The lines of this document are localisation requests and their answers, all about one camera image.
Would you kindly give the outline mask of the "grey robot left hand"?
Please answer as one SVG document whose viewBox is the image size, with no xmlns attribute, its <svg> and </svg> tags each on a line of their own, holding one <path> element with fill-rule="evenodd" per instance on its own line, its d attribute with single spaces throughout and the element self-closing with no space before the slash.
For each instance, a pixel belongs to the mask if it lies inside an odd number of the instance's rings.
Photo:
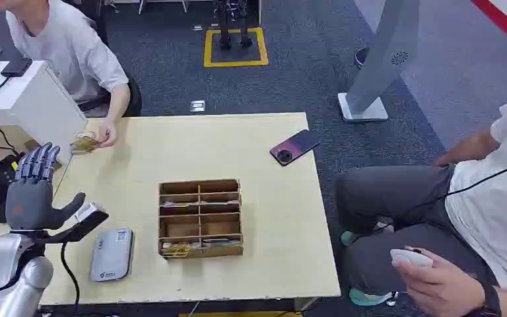
<svg viewBox="0 0 507 317">
<path fill-rule="evenodd" d="M 20 159 L 15 180 L 8 187 L 5 206 L 11 229 L 59 229 L 83 206 L 86 198 L 83 192 L 61 209 L 52 205 L 53 165 L 59 152 L 60 147 L 47 142 Z"/>
</svg>

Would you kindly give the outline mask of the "person's hand with controller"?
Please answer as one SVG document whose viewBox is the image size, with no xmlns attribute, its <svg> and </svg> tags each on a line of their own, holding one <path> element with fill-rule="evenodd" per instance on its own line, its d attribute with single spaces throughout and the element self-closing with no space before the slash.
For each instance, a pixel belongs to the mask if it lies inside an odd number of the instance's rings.
<svg viewBox="0 0 507 317">
<path fill-rule="evenodd" d="M 448 260 L 424 248 L 420 251 L 433 261 L 432 267 L 404 260 L 395 260 L 392 266 L 421 310 L 431 316 L 464 316 L 484 305 L 485 291 L 478 280 Z"/>
</svg>

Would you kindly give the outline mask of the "person's hand with cards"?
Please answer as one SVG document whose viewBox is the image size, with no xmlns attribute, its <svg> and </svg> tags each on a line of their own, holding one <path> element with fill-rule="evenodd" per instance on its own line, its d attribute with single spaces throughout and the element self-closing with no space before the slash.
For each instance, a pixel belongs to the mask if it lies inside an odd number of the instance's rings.
<svg viewBox="0 0 507 317">
<path fill-rule="evenodd" d="M 117 141 L 116 122 L 114 120 L 104 118 L 98 129 L 98 139 L 100 148 L 111 147 Z"/>
</svg>

